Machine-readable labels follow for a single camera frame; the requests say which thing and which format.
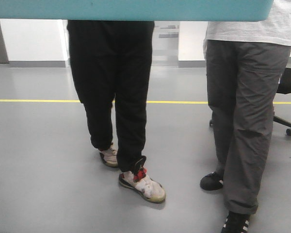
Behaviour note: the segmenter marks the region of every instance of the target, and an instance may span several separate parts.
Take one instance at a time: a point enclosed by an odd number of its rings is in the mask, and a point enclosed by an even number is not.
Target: chair base
[[[290,127],[290,129],[286,130],[286,133],[288,136],[291,136],[291,122],[288,122],[278,116],[274,116],[274,122]]]

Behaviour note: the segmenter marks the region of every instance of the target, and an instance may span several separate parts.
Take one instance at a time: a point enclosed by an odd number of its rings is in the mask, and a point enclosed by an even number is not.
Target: teal table edge
[[[0,18],[79,20],[265,20],[273,0],[0,0]]]

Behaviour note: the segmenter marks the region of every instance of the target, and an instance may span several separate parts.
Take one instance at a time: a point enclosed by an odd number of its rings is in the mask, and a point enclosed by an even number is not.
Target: white wall
[[[207,22],[181,21],[179,29],[179,61],[203,61],[203,40]]]
[[[67,61],[62,20],[0,19],[9,61]]]

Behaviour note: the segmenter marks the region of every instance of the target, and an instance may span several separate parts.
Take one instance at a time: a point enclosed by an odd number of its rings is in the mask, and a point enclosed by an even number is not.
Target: black pants
[[[273,129],[273,100],[291,47],[208,40],[207,85],[228,210],[254,214]]]
[[[153,29],[152,21],[68,22],[71,70],[91,142],[109,148],[115,99],[117,160],[123,172],[140,158],[146,141]]]

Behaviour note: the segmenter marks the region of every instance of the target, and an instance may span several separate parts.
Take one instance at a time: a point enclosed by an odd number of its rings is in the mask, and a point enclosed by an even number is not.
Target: sneaker sole
[[[131,186],[128,182],[126,182],[125,180],[123,180],[120,176],[118,178],[118,182],[120,183],[120,185],[122,185],[123,187],[125,188],[129,188],[129,189],[132,189],[134,191],[136,191],[143,199],[145,199],[146,201],[149,201],[151,203],[162,203],[165,201],[166,199],[166,192],[165,192],[165,195],[161,198],[147,198],[145,195],[143,195],[142,192],[140,192],[138,189],[135,189],[133,186]]]
[[[100,158],[101,158],[101,160],[102,160],[102,162],[103,162],[104,165],[106,165],[106,166],[108,166],[108,167],[118,168],[118,164],[117,164],[117,163],[114,163],[114,164],[109,163],[109,162],[107,162],[107,161],[104,160],[104,158],[103,158],[103,157],[104,157],[103,153],[99,153],[99,154],[100,154]]]

